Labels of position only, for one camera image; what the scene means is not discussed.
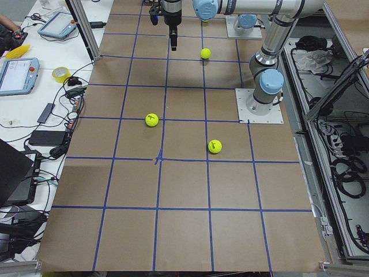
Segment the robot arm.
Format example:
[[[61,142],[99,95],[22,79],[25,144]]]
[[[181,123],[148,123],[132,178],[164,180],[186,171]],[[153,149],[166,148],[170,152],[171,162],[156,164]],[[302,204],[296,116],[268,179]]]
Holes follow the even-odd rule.
[[[257,23],[256,14],[239,14],[235,21],[236,29],[250,29],[253,28]]]
[[[255,115],[266,115],[281,91],[284,78],[277,62],[298,19],[307,17],[323,5],[323,1],[193,1],[196,16],[210,20],[217,14],[267,14],[273,18],[259,51],[251,57],[249,68],[255,90],[246,100],[247,109]]]

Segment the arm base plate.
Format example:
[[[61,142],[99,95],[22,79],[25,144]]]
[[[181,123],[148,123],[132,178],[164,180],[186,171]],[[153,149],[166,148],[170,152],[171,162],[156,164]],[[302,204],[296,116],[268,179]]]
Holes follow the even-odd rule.
[[[238,15],[226,16],[227,34],[230,39],[246,39],[246,40],[261,40],[262,32],[261,27],[256,23],[253,28],[250,29],[236,29],[235,21]]]
[[[254,89],[236,88],[236,104],[240,123],[283,124],[283,115],[275,96],[269,104],[254,99]]]

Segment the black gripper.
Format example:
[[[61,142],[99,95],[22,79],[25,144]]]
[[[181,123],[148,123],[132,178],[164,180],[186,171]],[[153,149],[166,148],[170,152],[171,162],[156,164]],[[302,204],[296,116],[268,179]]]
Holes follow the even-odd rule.
[[[176,51],[178,45],[177,26],[182,22],[182,1],[163,0],[161,2],[164,22],[169,26],[171,50]]]

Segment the tennis ball near arm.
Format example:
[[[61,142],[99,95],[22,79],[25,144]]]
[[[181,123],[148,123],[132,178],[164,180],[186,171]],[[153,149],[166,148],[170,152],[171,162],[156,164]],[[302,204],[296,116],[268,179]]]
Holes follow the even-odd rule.
[[[213,139],[208,142],[208,150],[212,154],[218,154],[221,152],[223,145],[220,140]]]

